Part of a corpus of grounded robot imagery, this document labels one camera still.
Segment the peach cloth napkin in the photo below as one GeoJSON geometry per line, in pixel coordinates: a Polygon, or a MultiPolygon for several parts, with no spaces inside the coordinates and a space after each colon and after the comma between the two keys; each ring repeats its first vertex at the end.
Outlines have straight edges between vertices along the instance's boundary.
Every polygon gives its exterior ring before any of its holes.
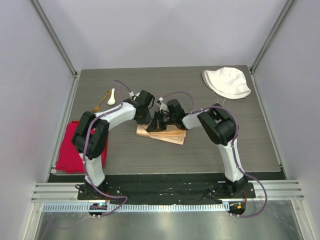
{"type": "Polygon", "coordinates": [[[147,127],[145,124],[137,125],[136,135],[177,145],[183,145],[187,135],[186,130],[178,129],[174,125],[168,125],[166,130],[156,132],[147,132],[147,127]]]}

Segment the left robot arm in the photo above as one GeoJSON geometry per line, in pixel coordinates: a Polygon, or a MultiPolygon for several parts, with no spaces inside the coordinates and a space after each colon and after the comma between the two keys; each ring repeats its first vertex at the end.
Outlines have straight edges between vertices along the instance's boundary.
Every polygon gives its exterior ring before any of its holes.
{"type": "Polygon", "coordinates": [[[85,181],[91,186],[89,194],[100,200],[107,192],[104,184],[105,174],[102,167],[102,153],[104,152],[109,131],[118,125],[135,120],[138,125],[148,124],[152,117],[150,107],[155,97],[148,91],[141,90],[125,99],[121,104],[103,112],[82,114],[78,126],[73,134],[71,143],[82,158],[85,181]]]}

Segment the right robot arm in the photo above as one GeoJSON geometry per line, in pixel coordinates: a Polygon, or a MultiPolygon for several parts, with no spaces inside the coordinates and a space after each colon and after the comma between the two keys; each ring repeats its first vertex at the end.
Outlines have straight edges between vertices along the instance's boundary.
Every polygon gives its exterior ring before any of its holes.
{"type": "Polygon", "coordinates": [[[177,99],[167,102],[167,109],[154,113],[146,131],[160,132],[168,125],[180,130],[202,127],[209,139],[217,145],[224,166],[225,191],[233,198],[243,193],[248,178],[241,169],[237,150],[238,124],[222,105],[215,103],[208,108],[186,113],[177,99]]]}

